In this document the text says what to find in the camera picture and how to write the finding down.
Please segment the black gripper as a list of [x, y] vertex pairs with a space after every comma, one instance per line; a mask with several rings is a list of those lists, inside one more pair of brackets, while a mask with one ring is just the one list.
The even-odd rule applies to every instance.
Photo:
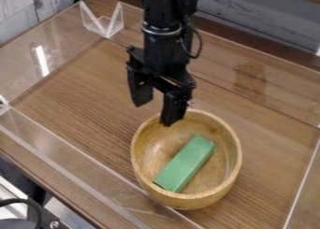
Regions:
[[191, 90], [197, 84], [187, 65], [201, 54], [202, 38], [189, 22], [173, 28], [157, 28], [145, 22], [141, 30], [143, 47], [127, 48], [131, 101], [141, 107], [153, 100], [154, 88], [165, 90], [159, 122], [170, 126], [183, 119], [191, 100]]

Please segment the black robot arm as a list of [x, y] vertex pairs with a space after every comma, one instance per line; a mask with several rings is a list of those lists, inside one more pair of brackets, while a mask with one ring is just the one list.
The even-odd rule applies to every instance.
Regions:
[[193, 98], [195, 81], [187, 65], [201, 54], [193, 48], [200, 36], [191, 16], [198, 0], [142, 0], [143, 46], [127, 48], [127, 82], [135, 106], [147, 104], [154, 91], [163, 93], [159, 122], [169, 126], [179, 121]]

